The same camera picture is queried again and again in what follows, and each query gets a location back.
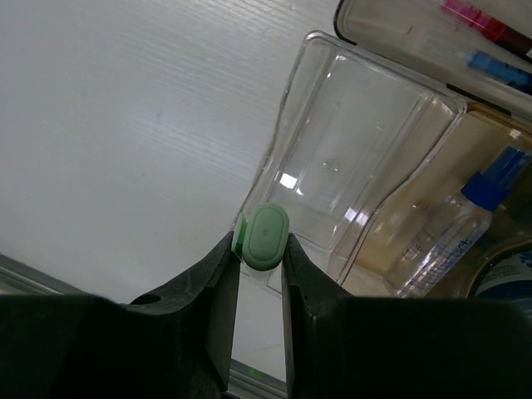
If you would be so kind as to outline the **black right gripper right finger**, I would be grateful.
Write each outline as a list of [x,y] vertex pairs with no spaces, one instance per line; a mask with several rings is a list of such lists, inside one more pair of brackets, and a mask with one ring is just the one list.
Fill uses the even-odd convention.
[[356,297],[294,236],[282,298],[291,398],[531,395],[531,325],[513,303]]

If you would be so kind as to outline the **green translucent highlighter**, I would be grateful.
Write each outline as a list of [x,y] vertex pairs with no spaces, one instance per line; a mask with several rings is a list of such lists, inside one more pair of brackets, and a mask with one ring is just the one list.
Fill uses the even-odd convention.
[[288,233],[288,214],[276,204],[260,205],[236,219],[231,250],[245,265],[246,274],[263,287],[282,263]]

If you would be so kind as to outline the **clear blue cap glue bottle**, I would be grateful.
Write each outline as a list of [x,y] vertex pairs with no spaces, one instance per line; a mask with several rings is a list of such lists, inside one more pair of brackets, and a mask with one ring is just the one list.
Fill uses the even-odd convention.
[[508,146],[437,205],[387,270],[388,291],[398,298],[426,296],[487,231],[530,162],[529,151]]

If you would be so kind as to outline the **blue gel pen refill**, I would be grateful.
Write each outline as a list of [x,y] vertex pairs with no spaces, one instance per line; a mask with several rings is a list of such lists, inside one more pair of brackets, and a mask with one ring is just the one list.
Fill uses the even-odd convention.
[[507,86],[531,94],[531,73],[511,66],[484,52],[472,52],[466,57],[468,68],[501,81]]

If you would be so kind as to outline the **red gel pen refill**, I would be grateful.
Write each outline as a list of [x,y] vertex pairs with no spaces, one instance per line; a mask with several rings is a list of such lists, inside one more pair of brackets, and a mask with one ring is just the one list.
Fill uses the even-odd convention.
[[464,23],[496,46],[531,62],[530,37],[466,1],[443,0],[438,3],[443,13]]

